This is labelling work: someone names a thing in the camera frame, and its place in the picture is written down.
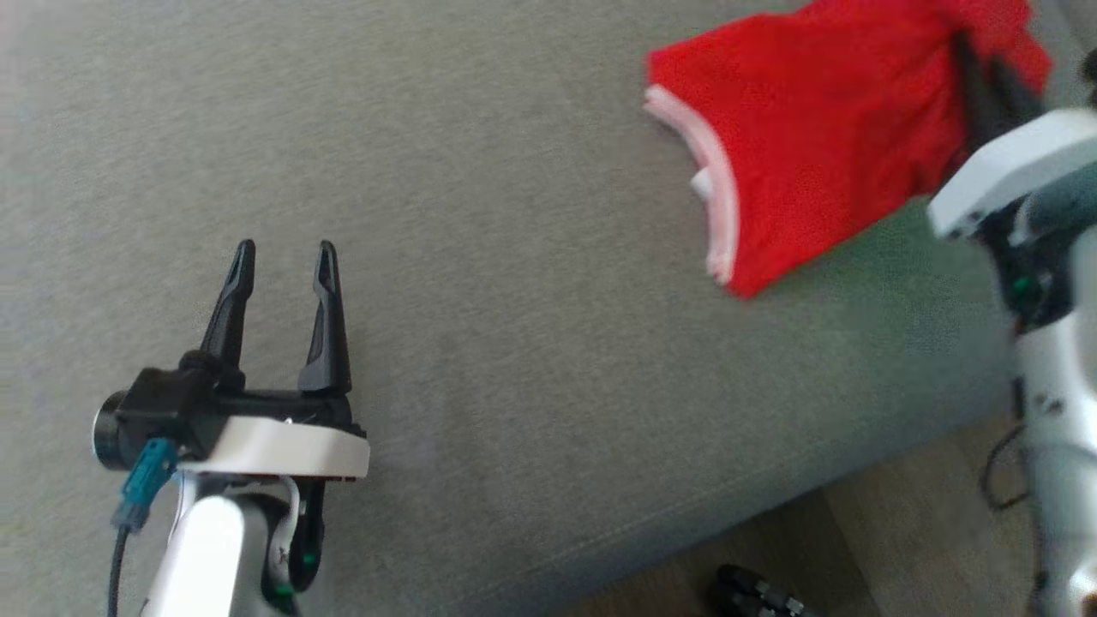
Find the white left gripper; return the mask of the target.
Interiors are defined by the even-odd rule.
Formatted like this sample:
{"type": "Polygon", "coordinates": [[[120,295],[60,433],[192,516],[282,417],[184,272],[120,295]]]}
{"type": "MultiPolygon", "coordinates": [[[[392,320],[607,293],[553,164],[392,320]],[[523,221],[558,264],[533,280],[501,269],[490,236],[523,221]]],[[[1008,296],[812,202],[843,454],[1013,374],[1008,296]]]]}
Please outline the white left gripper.
{"type": "MultiPolygon", "coordinates": [[[[216,361],[222,382],[246,381],[239,361],[256,256],[252,239],[238,244],[201,344],[201,351],[216,361]]],[[[182,461],[181,471],[337,481],[367,476],[367,434],[354,422],[344,396],[352,378],[344,293],[332,242],[319,243],[313,290],[318,305],[309,354],[297,380],[301,392],[217,394],[214,410],[225,420],[219,437],[205,458],[182,461]]]]}

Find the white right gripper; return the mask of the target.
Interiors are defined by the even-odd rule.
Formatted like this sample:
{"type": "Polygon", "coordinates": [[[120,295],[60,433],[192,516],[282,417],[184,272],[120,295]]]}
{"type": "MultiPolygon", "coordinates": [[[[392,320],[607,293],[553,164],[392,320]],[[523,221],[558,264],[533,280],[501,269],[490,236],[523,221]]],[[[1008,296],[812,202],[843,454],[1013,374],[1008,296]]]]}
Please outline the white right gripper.
{"type": "Polygon", "coordinates": [[[937,238],[970,237],[988,215],[1097,162],[1097,111],[1047,112],[1040,94],[1000,56],[989,61],[988,81],[964,31],[953,36],[952,51],[972,155],[929,202],[937,238]],[[999,136],[1000,130],[1011,131],[999,136]]]}

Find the red shorts with white stripe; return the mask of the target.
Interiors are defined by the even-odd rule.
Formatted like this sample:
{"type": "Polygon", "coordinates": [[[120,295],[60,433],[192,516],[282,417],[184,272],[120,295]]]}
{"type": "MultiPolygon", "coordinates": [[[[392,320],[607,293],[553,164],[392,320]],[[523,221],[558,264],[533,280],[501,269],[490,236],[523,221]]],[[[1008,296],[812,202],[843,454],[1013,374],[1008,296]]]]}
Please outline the red shorts with white stripe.
{"type": "Polygon", "coordinates": [[[645,109],[692,153],[708,274],[755,298],[970,155],[953,40],[1043,93],[1029,0],[812,0],[651,51],[645,109]]]}

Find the grey fabric sofa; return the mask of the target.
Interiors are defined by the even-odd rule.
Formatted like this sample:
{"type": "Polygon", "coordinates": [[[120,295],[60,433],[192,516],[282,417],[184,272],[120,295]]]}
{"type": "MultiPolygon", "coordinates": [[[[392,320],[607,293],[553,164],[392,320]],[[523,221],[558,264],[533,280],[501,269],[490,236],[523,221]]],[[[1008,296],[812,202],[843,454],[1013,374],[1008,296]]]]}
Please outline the grey fabric sofa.
{"type": "Polygon", "coordinates": [[[0,617],[105,612],[94,413],[257,243],[255,389],[333,242],[367,480],[330,613],[538,614],[1010,410],[987,258],[918,202],[760,298],[705,268],[647,51],[808,0],[0,0],[0,617]]]}

